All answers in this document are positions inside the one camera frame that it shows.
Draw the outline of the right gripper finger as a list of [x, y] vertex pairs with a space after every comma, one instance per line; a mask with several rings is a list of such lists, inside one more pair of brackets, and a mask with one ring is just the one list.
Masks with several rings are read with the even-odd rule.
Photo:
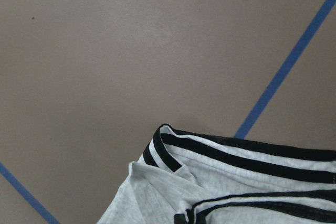
[[186, 216], [184, 214], [175, 214], [174, 224], [188, 224]]

